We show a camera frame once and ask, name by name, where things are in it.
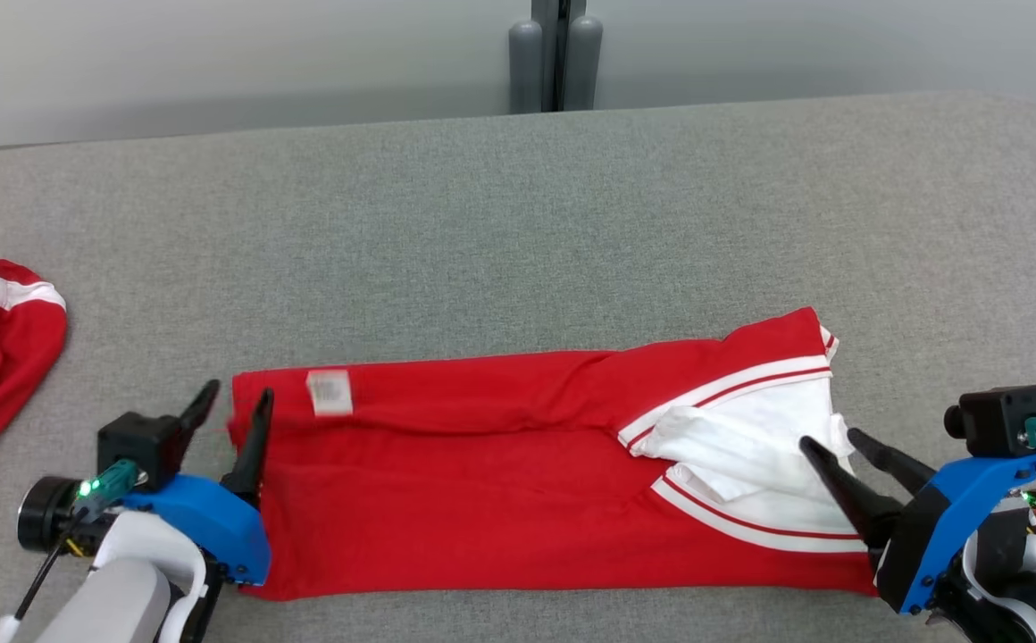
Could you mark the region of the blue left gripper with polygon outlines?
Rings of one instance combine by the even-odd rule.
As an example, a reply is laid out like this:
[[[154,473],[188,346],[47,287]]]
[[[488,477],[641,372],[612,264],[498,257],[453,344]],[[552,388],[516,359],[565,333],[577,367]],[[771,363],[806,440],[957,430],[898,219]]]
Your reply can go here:
[[[221,383],[207,381],[180,413],[180,432],[195,434],[211,412]],[[272,568],[272,546],[263,524],[260,491],[272,428],[274,390],[265,389],[250,415],[244,443],[229,472],[215,480],[180,473],[152,493],[123,497],[130,509],[159,515],[227,567],[240,585],[263,586]]]

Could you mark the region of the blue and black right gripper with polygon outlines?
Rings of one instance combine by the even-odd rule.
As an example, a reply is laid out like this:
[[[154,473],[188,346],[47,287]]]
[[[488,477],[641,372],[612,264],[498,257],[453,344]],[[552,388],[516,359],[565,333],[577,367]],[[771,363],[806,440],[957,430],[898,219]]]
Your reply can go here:
[[[846,435],[858,454],[913,496],[905,507],[857,479],[814,438],[801,437],[799,449],[857,536],[867,547],[887,544],[874,585],[879,597],[898,614],[926,609],[939,576],[1007,492],[1036,480],[1036,454],[963,457],[936,472],[859,428],[848,428]]]

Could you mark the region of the red jersey with white trim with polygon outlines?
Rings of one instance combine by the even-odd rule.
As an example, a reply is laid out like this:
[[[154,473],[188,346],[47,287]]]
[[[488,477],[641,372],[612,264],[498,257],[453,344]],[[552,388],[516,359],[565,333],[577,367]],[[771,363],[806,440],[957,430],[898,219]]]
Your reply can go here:
[[[798,443],[848,471],[838,339],[801,308],[625,350],[244,372],[274,394],[269,601],[416,590],[768,586],[874,593]]]

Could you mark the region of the grey cylindrical post foot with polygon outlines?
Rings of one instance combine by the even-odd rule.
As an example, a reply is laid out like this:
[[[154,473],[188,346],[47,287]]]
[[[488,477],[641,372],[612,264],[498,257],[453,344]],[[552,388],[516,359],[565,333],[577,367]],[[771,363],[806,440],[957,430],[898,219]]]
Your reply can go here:
[[[563,110],[568,113],[593,109],[603,34],[601,21],[588,14],[568,26],[562,81]]]
[[[507,32],[509,113],[542,111],[542,28],[537,21],[518,21]]]

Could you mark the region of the grey metal partition post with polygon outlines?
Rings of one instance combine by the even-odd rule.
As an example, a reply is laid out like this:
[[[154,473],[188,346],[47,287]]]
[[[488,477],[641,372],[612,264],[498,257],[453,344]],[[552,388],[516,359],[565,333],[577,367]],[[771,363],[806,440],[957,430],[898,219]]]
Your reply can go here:
[[[570,62],[570,28],[586,14],[588,0],[530,0],[531,21],[541,29],[535,60],[541,64],[536,74],[539,88],[538,113],[560,113],[567,97],[567,66]]]

